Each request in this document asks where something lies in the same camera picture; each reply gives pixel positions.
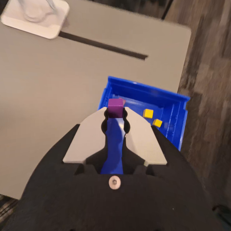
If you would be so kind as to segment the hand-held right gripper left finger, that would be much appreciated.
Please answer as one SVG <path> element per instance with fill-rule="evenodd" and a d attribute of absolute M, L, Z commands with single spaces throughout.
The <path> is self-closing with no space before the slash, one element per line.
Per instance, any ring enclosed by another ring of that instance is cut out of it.
<path fill-rule="evenodd" d="M 105 148 L 108 109 L 103 107 L 85 118 L 63 158 L 64 163 L 86 163 L 87 159 Z"/>

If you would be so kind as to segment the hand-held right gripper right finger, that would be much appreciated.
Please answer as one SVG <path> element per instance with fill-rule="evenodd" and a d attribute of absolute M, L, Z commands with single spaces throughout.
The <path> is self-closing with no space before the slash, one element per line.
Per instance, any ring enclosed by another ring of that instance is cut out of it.
<path fill-rule="evenodd" d="M 126 111 L 126 121 L 129 131 L 125 132 L 126 147 L 144 160 L 144 165 L 166 165 L 167 160 L 161 150 L 151 125 L 129 107 Z"/>

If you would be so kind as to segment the purple wooden cube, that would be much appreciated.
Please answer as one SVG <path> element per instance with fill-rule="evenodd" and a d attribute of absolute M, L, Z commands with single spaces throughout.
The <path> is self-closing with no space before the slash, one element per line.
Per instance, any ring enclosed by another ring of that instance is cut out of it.
<path fill-rule="evenodd" d="M 122 98 L 111 98 L 108 100 L 108 117 L 122 118 L 123 117 L 124 101 Z"/>

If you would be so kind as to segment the blue plastic bin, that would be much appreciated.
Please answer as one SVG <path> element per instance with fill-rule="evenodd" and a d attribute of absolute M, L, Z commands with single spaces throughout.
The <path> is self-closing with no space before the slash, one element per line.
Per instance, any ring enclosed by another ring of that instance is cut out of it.
<path fill-rule="evenodd" d="M 153 110 L 152 118 L 145 118 L 152 125 L 155 119 L 162 124 L 157 129 L 180 151 L 186 125 L 186 104 L 190 97 L 173 93 L 153 86 L 116 77 L 108 77 L 103 90 L 98 110 L 108 106 L 111 98 L 125 100 L 124 107 L 143 115 L 145 109 Z M 122 145 L 125 132 L 122 119 L 109 119 L 106 132 L 109 148 L 108 159 L 102 167 L 101 174 L 123 174 Z"/>

